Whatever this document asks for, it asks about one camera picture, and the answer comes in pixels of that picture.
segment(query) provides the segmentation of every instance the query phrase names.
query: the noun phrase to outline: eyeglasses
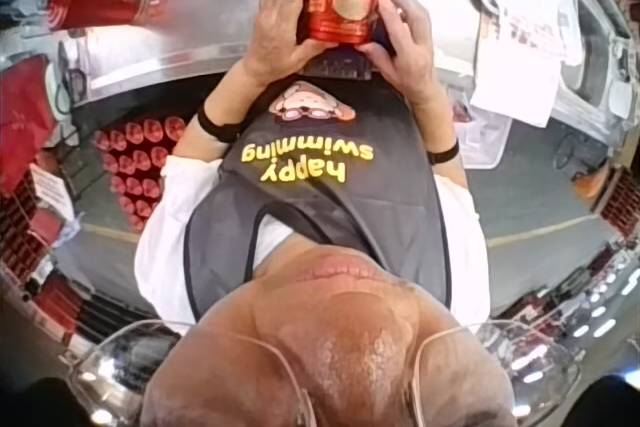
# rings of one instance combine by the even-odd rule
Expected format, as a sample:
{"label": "eyeglasses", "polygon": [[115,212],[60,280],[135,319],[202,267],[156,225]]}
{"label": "eyeglasses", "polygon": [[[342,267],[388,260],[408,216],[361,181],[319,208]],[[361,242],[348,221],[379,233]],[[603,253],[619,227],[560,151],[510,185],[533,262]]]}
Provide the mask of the eyeglasses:
{"label": "eyeglasses", "polygon": [[[194,415],[214,427],[318,427],[309,392],[282,353],[267,343],[197,329],[186,341],[196,346],[189,350],[189,368],[166,368],[176,364],[180,356],[171,351],[192,327],[138,322],[74,364],[68,383],[94,423],[144,421],[145,391],[164,363],[153,382],[169,385],[170,396],[152,400],[155,415],[180,411],[182,422]],[[526,325],[496,321],[460,327],[420,345],[406,408],[416,427],[530,427],[562,403],[579,374],[565,348]]]}

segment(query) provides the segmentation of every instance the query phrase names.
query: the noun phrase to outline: person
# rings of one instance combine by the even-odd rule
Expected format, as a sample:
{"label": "person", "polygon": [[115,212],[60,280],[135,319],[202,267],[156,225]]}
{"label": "person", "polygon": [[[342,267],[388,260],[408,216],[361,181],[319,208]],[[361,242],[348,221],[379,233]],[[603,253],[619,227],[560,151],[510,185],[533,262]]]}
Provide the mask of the person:
{"label": "person", "polygon": [[[415,425],[421,345],[488,319],[487,250],[427,11],[379,0],[395,54],[356,49],[382,78],[302,79],[335,47],[297,43],[303,3],[260,0],[246,55],[163,169],[135,275],[162,319],[196,325],[153,376],[143,425],[307,425],[283,421],[282,396],[317,425]],[[484,388],[429,425],[515,426],[506,375],[461,345]]]}

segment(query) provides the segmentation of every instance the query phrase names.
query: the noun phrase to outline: hand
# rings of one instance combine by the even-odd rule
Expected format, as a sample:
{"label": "hand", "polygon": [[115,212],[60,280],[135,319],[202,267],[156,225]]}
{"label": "hand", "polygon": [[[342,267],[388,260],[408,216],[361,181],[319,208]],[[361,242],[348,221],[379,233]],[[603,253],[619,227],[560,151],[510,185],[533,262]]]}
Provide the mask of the hand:
{"label": "hand", "polygon": [[[403,10],[406,23],[396,6]],[[356,49],[369,58],[413,107],[429,104],[441,90],[433,61],[429,13],[415,0],[378,0],[378,10],[396,57],[392,59],[385,48],[375,42]]]}
{"label": "hand", "polygon": [[302,69],[316,55],[338,44],[308,39],[297,44],[298,18],[304,0],[260,0],[253,38],[242,65],[266,87]]}

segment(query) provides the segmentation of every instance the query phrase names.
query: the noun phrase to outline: white sleeve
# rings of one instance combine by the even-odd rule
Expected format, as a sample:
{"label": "white sleeve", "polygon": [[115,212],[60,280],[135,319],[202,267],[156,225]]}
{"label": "white sleeve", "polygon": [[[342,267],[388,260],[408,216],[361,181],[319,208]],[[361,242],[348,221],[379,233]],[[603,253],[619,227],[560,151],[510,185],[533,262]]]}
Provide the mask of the white sleeve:
{"label": "white sleeve", "polygon": [[471,193],[436,175],[447,228],[451,313],[461,325],[486,322],[491,311],[487,244]]}
{"label": "white sleeve", "polygon": [[162,319],[195,322],[184,278],[184,236],[191,214],[218,182],[221,162],[169,156],[162,169],[164,194],[142,233],[134,261],[140,293]]}

